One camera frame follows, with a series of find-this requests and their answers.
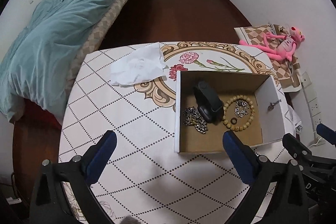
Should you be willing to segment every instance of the wooden bead bracelet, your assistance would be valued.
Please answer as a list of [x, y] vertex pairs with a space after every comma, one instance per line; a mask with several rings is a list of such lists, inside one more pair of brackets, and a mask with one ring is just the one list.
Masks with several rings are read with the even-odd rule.
[[[248, 103], [248, 106], [250, 107], [251, 110], [251, 115], [250, 118], [248, 119], [248, 121], [243, 125], [243, 126], [235, 126], [234, 124], [231, 124], [227, 119], [226, 119], [226, 110], [229, 108], [229, 106], [237, 101], [237, 100], [243, 100], [246, 101]], [[247, 96], [243, 96], [243, 95], [237, 95], [237, 96], [233, 96], [232, 98], [230, 98], [229, 100], [227, 100], [227, 102], [224, 104], [224, 116], [223, 116], [223, 124], [228, 128], [231, 129], [232, 131], [243, 131], [245, 129], [247, 129], [250, 124], [252, 123], [253, 119], [254, 119], [254, 105], [253, 102], [251, 101], [250, 98], [248, 98]]]

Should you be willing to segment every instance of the table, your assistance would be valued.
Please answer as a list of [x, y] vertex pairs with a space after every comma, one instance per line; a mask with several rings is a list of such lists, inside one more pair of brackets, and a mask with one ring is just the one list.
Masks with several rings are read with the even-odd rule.
[[[266, 54], [253, 47], [168, 42], [161, 43], [169, 66], [165, 77], [126, 88], [111, 86], [109, 65], [145, 45], [86, 56], [68, 100], [59, 162], [84, 154], [112, 129], [118, 137], [117, 148], [91, 190], [115, 223], [127, 215], [147, 224], [224, 223], [249, 187], [241, 182], [225, 154], [174, 153], [175, 71], [216, 70], [211, 64], [215, 61], [231, 71], [272, 75], [277, 83], [274, 69]], [[278, 92], [283, 96], [280, 107], [289, 132], [292, 125], [280, 84]], [[272, 161], [290, 159], [281, 142], [254, 150]], [[85, 222], [69, 184], [65, 189], [77, 219]], [[262, 218], [273, 190], [271, 185], [254, 221]]]

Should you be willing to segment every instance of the cardboard box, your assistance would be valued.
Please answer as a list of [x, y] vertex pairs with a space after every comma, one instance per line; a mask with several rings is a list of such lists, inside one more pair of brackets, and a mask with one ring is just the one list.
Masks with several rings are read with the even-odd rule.
[[[176, 116], [175, 143], [177, 153], [216, 153], [224, 152], [222, 138], [228, 129], [222, 122], [217, 125], [208, 124], [206, 134], [199, 133], [193, 126], [185, 126], [182, 114], [187, 107], [197, 107], [193, 86], [200, 80], [206, 81], [217, 92], [225, 103], [236, 95], [246, 95], [253, 101], [255, 113], [251, 125], [235, 132], [242, 143], [258, 146], [280, 140], [285, 133], [285, 126], [281, 108], [276, 105], [268, 111], [270, 102], [276, 102], [278, 93], [270, 75], [253, 73], [216, 72], [206, 70], [178, 71], [176, 77]], [[226, 119], [236, 117], [235, 103], [226, 111]], [[249, 119], [249, 115], [237, 118], [237, 126], [242, 126]]]

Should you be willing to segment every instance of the white wall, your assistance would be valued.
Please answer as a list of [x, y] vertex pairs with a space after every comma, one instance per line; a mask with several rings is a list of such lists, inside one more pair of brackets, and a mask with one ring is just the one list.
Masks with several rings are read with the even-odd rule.
[[[336, 130], [336, 9], [330, 0], [231, 0], [252, 25], [288, 24], [297, 26], [306, 37], [297, 50], [302, 72], [314, 83], [322, 122]], [[293, 99], [295, 110], [312, 132], [304, 96]]]

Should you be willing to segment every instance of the blue gripper pad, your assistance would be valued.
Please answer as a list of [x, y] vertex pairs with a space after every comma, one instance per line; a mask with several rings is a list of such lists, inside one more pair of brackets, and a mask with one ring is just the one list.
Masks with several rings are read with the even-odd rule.
[[243, 183], [251, 185], [256, 179], [259, 163], [253, 150], [243, 145], [232, 132], [226, 131], [223, 135], [223, 147]]
[[336, 132], [325, 126], [323, 123], [318, 124], [316, 133], [332, 145], [336, 144]]
[[90, 148], [92, 147], [94, 148], [92, 149], [92, 159], [87, 164], [85, 172], [85, 182], [87, 185], [94, 184], [98, 181], [112, 153], [117, 147], [117, 135], [112, 130], [108, 130], [101, 137], [99, 142]]

